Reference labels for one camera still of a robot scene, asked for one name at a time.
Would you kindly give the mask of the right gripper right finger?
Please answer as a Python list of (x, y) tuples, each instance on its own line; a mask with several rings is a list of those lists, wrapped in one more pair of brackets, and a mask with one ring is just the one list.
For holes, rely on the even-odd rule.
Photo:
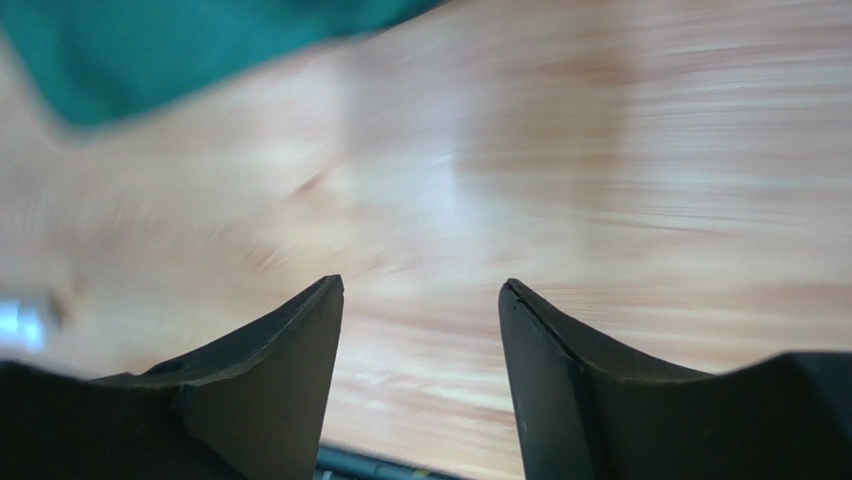
[(682, 367), (563, 313), (516, 279), (500, 331), (529, 479), (847, 479), (851, 357)]

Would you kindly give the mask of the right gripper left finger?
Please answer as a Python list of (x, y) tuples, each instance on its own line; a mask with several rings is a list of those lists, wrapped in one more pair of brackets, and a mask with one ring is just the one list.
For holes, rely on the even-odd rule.
[(341, 333), (323, 277), (148, 371), (84, 380), (1, 365), (5, 479), (310, 479)]

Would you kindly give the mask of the dark green cloth napkin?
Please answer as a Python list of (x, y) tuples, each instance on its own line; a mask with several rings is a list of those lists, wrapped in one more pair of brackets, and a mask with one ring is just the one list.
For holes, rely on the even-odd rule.
[(421, 0), (5, 1), (1, 26), (57, 114), (96, 127), (431, 8)]

